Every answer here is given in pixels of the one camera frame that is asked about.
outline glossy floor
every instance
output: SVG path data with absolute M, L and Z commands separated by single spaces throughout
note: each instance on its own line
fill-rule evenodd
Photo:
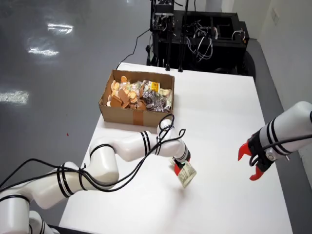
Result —
M 218 11 L 221 1 L 204 5 Z M 149 17 L 149 0 L 1 0 L 1 180 L 31 157 L 81 164 L 108 75 L 132 52 L 136 37 L 149 27 Z M 145 64 L 149 36 L 139 39 L 127 62 Z M 257 90 L 268 122 L 282 108 L 260 45 L 251 40 L 248 49 L 256 63 Z M 49 170 L 33 163 L 9 183 Z M 279 163 L 278 171 L 293 231 L 308 233 L 311 189 L 301 159 Z M 44 211 L 32 203 L 31 208 L 58 225 L 64 206 L 62 202 Z

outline black band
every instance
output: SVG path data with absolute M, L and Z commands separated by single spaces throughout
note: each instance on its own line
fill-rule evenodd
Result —
M 142 135 L 143 142 L 144 142 L 145 155 L 147 155 L 147 148 L 146 148 L 146 141 L 145 141 L 145 137 L 144 137 L 143 133 L 141 133 L 141 135 Z
M 41 229 L 40 229 L 40 233 L 39 234 L 44 234 L 43 230 L 44 230 L 44 221 L 43 218 L 40 216 L 41 218 Z
M 185 155 L 186 155 L 186 151 L 187 151 L 187 148 L 186 148 L 186 146 L 185 146 L 183 155 L 182 155 L 181 157 L 179 157 L 179 158 L 176 158 L 176 159 L 177 159 L 178 161 L 182 160 L 182 159 L 185 157 Z
M 87 189 L 83 186 L 83 183 L 82 183 L 82 174 L 81 174 L 81 173 L 79 173 L 79 184 L 80 184 L 81 188 L 82 188 L 84 191 L 87 191 Z
M 21 198 L 21 199 L 24 199 L 25 201 L 27 201 L 28 203 L 30 203 L 30 201 L 27 197 L 20 195 L 20 194 L 11 194 L 8 196 L 4 196 L 4 197 L 0 198 L 0 202 L 4 201 L 6 199 L 10 199 L 10 198 Z
M 267 126 L 267 136 L 268 136 L 268 140 L 269 140 L 269 143 L 272 144 L 273 141 L 271 139 L 271 136 L 270 136 L 270 124 L 272 123 L 272 121 L 270 123 L 268 123 L 268 126 Z M 272 148 L 280 155 L 284 155 L 286 156 L 286 154 L 280 152 L 275 146 L 272 146 Z
M 275 119 L 273 119 L 273 121 L 272 121 L 272 123 L 271 123 L 271 131 L 272 131 L 272 135 L 273 135 L 273 138 L 274 138 L 275 142 L 278 142 L 279 140 L 277 139 L 277 136 L 276 136 L 276 134 L 275 134 L 274 122 L 275 122 Z M 284 151 L 284 152 L 286 152 L 286 153 L 288 153 L 288 154 L 291 154 L 291 153 L 292 153 L 292 152 L 286 150 L 282 145 L 278 145 L 278 147 L 279 147 L 282 151 Z
M 150 145 L 150 139 L 148 138 L 147 132 L 144 131 L 145 135 L 146 135 L 146 140 L 147 140 L 147 145 L 148 145 L 148 151 L 151 150 L 151 145 Z
M 61 183 L 61 181 L 60 181 L 60 175 L 59 175 L 59 174 L 60 174 L 60 172 L 59 172 L 59 168 L 58 168 L 58 170 L 57 170 L 57 178 L 58 178 L 58 186 L 59 186 L 59 189 L 60 189 L 60 191 L 62 192 L 62 194 L 63 194 L 64 197 L 69 198 L 69 195 L 67 195 L 66 192 L 65 192 L 64 189 L 63 189 L 62 183 Z
M 91 156 L 92 156 L 92 154 L 94 153 L 94 151 L 95 150 L 97 150 L 97 149 L 99 149 L 99 148 L 102 148 L 102 147 L 111 147 L 112 149 L 114 149 L 110 144 L 101 144 L 101 145 L 98 145 L 97 147 L 95 147 L 94 149 L 93 149 L 93 151 L 90 153 L 90 159 L 91 159 Z
M 159 145 L 159 148 L 158 148 L 158 153 L 156 153 L 156 155 L 159 155 L 160 148 L 161 148 L 161 144 Z
M 63 183 L 65 185 L 65 189 L 67 190 L 67 192 L 70 194 L 70 195 L 74 195 L 74 193 L 70 190 L 69 186 L 68 186 L 68 183 L 67 183 L 67 180 L 66 180 L 66 176 L 65 176 L 65 163 L 62 165 L 62 179 L 63 179 Z

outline electronic equipment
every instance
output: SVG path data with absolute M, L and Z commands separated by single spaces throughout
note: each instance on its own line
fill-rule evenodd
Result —
M 255 77 L 255 71 L 249 73 L 245 63 L 248 30 L 236 13 L 188 12 L 187 0 L 184 11 L 160 16 L 155 4 L 156 0 L 152 0 L 154 57 L 148 65 L 166 70 L 176 68 L 180 72 L 187 69 Z

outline open cardboard box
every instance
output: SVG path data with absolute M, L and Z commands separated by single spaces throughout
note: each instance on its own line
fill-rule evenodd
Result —
M 113 70 L 107 81 L 105 91 L 98 102 L 99 108 L 103 115 L 104 121 L 125 123 L 134 125 L 143 125 L 157 127 L 159 121 L 165 117 L 168 113 L 153 112 L 153 111 L 140 111 L 132 109 L 122 109 L 106 106 L 108 96 L 112 94 L 111 84 L 115 80 L 121 82 L 121 77 L 126 76 L 130 83 L 137 81 L 150 80 L 160 83 L 160 87 L 163 89 L 172 90 L 172 105 L 171 113 L 174 106 L 174 91 L 175 91 L 175 77 L 167 74 L 150 73 L 150 72 L 131 72 Z

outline white table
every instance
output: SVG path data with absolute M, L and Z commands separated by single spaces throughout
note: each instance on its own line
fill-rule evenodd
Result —
M 175 128 L 186 128 L 183 140 L 197 175 L 183 189 L 168 158 L 150 156 L 120 191 L 82 191 L 69 198 L 61 227 L 97 234 L 292 233 L 275 164 L 252 182 L 249 157 L 237 161 L 239 147 L 264 125 L 252 77 L 166 72 L 129 63 L 119 69 L 175 76 Z M 100 116 L 92 139 L 142 130 L 156 132 L 105 123 Z M 88 152 L 83 163 L 89 162 Z M 117 163 L 122 177 L 137 161 L 117 157 Z

